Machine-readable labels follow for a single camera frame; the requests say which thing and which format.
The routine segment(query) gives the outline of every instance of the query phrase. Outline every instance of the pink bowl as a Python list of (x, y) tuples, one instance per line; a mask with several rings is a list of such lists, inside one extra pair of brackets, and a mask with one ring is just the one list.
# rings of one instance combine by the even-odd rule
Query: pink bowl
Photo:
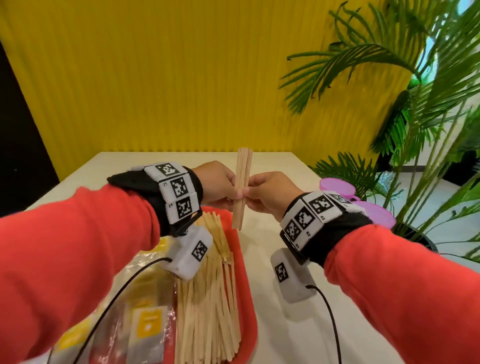
[(353, 201), (353, 203), (363, 207), (374, 224), (382, 225), (387, 229), (391, 229), (396, 223), (396, 219), (392, 213), (381, 206), (366, 201)]
[(335, 191), (347, 200), (355, 196), (355, 187), (338, 178), (322, 178), (320, 180), (320, 189), (322, 191)]

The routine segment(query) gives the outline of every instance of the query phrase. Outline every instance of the yellow wall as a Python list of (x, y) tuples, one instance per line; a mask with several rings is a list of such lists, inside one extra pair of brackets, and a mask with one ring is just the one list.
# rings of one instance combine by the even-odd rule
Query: yellow wall
[(250, 146), (312, 164), (373, 156), (409, 79), (364, 65), (291, 116), (279, 78), (305, 60), (286, 56), (326, 49), (341, 1), (3, 0), (0, 40), (60, 179), (102, 150)]

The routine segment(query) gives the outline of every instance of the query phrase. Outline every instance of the hand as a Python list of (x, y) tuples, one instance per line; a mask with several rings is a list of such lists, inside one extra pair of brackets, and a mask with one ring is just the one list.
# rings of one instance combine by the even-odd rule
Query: hand
[(236, 190), (235, 174), (217, 160), (192, 169), (202, 183), (204, 198), (202, 203), (218, 208), (232, 210), (233, 201), (243, 198)]
[(247, 206), (256, 212), (272, 214), (278, 222), (290, 203), (303, 191), (282, 172), (267, 172), (251, 176), (243, 189)]

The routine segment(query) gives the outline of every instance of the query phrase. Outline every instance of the wire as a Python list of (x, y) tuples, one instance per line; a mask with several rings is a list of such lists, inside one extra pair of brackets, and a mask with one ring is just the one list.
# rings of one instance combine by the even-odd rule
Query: wire
[(325, 304), (327, 305), (328, 312), (330, 313), (330, 318), (332, 319), (333, 332), (335, 333), (336, 352), (338, 354), (338, 364), (342, 364), (342, 354), (340, 353), (340, 341), (338, 340), (338, 332), (336, 330), (336, 324), (335, 324), (335, 319), (333, 317), (333, 312), (332, 312), (332, 309), (330, 308), (330, 305), (328, 304), (327, 298), (325, 297), (325, 295), (322, 293), (322, 291), (318, 287), (316, 287), (312, 284), (309, 284), (305, 287), (307, 287), (309, 290), (313, 289), (313, 290), (316, 290), (318, 293), (320, 293), (320, 295), (322, 296), (322, 298), (325, 301)]
[(80, 351), (78, 352), (77, 356), (75, 357), (75, 360), (72, 362), (72, 364), (77, 364), (78, 361), (80, 360), (80, 357), (82, 356), (82, 354), (84, 353), (85, 351), (85, 348), (87, 347), (88, 345), (88, 342), (90, 341), (90, 339), (93, 337), (93, 334), (95, 334), (95, 331), (96, 329), (98, 328), (98, 326), (100, 326), (100, 323), (102, 322), (102, 319), (105, 317), (105, 315), (107, 314), (108, 310), (113, 306), (113, 304), (115, 303), (115, 301), (117, 300), (117, 298), (121, 295), (121, 293), (125, 290), (125, 288), (127, 288), (127, 286), (140, 274), (142, 273), (145, 269), (147, 269), (149, 266), (155, 264), (155, 263), (158, 263), (158, 262), (161, 262), (161, 261), (168, 261), (168, 262), (171, 262), (172, 259), (171, 258), (159, 258), (159, 259), (155, 259), (155, 260), (152, 260), (150, 263), (148, 263), (146, 266), (144, 267), (141, 267), (139, 270), (137, 270), (135, 272), (135, 274), (133, 276), (131, 276), (129, 278), (128, 281), (126, 281), (126, 283), (122, 286), (122, 288), (120, 288), (120, 290), (117, 292), (117, 294), (115, 295), (115, 297), (113, 297), (113, 299), (110, 301), (110, 303), (108, 304), (107, 308), (105, 309), (105, 311), (102, 312), (102, 314), (100, 315), (100, 317), (98, 318), (97, 322), (95, 323), (95, 325), (93, 326), (92, 328), (92, 331), (90, 331), (90, 334), (88, 334), (87, 336), (87, 339), (85, 340), (84, 344), (82, 345), (82, 347), (80, 348)]

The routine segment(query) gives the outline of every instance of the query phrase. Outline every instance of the red shirt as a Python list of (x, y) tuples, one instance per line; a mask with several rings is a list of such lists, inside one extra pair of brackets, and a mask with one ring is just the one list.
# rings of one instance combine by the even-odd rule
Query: red shirt
[[(51, 348), (109, 292), (160, 228), (139, 195), (106, 185), (0, 219), (0, 357)], [(480, 275), (379, 226), (345, 236), (325, 263), (406, 363), (477, 363)]]

